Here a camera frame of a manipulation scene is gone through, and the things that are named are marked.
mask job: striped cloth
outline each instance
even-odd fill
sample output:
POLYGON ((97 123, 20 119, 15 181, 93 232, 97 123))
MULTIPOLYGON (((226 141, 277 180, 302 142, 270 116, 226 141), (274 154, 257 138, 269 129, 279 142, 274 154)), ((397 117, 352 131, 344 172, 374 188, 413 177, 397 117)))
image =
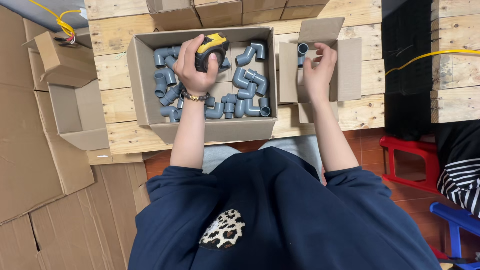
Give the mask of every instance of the striped cloth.
POLYGON ((480 159, 446 164, 437 189, 449 200, 480 217, 480 159))

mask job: tape measure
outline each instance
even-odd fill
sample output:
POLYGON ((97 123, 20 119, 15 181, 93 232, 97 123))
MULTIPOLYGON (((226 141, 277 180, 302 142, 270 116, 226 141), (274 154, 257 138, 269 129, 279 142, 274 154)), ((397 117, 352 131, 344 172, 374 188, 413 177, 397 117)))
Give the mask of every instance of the tape measure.
POLYGON ((221 68, 225 60, 230 41, 223 33, 216 33, 205 36, 203 43, 195 53, 195 68, 200 72, 207 72, 208 56, 211 53, 216 55, 218 67, 221 68))

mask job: blue plastic stool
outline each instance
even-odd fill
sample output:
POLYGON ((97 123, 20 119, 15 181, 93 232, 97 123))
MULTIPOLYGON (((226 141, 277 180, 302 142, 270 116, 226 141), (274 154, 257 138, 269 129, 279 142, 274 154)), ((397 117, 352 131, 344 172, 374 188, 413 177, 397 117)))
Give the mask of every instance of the blue plastic stool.
MULTIPOLYGON (((480 221, 470 217, 472 213, 465 209, 454 210, 441 203, 434 202, 430 205, 430 212, 448 221, 450 227, 450 242, 452 245, 452 258, 462 258, 459 228, 480 236, 480 221)), ((480 269, 480 262, 457 264, 464 270, 480 269)))

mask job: leopard print patch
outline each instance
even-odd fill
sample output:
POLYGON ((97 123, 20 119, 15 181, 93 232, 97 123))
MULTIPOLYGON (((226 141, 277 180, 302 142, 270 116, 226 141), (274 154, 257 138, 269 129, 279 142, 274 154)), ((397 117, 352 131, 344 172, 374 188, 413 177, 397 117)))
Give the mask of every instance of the leopard print patch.
POLYGON ((241 238, 245 223, 237 210, 221 213, 200 238, 200 246, 207 249, 227 249, 241 238))

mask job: hand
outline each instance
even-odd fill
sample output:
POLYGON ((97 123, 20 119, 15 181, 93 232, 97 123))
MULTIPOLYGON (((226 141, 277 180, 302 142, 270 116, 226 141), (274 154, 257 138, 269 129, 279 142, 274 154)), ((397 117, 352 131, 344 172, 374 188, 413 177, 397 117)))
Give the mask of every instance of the hand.
POLYGON ((206 95, 212 87, 218 73, 216 55, 211 53, 208 57, 208 72, 198 72, 195 69, 195 53, 204 41, 204 35, 200 34, 194 39, 185 41, 181 45, 178 60, 173 64, 173 71, 187 88, 187 91, 195 96, 206 95))
POLYGON ((337 52, 324 43, 314 44, 317 48, 317 55, 322 55, 313 59, 314 62, 320 62, 318 66, 312 68, 310 58, 305 58, 303 62, 303 81, 310 97, 312 105, 318 102, 329 101, 329 84, 332 79, 333 69, 335 68, 337 52))

